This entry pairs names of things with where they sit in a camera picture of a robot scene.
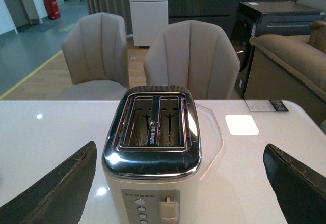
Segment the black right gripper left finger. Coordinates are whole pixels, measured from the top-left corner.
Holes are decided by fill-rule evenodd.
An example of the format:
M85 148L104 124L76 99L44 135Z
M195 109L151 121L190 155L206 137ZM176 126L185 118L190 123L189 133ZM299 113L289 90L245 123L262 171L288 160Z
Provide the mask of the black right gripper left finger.
M1 206L1 223L79 223L96 171L88 142L23 193Z

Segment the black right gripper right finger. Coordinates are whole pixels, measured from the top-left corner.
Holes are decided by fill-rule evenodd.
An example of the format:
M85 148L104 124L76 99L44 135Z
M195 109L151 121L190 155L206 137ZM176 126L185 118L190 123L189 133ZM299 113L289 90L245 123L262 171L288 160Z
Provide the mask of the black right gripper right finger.
M273 144L263 163L287 223L325 223L325 176Z

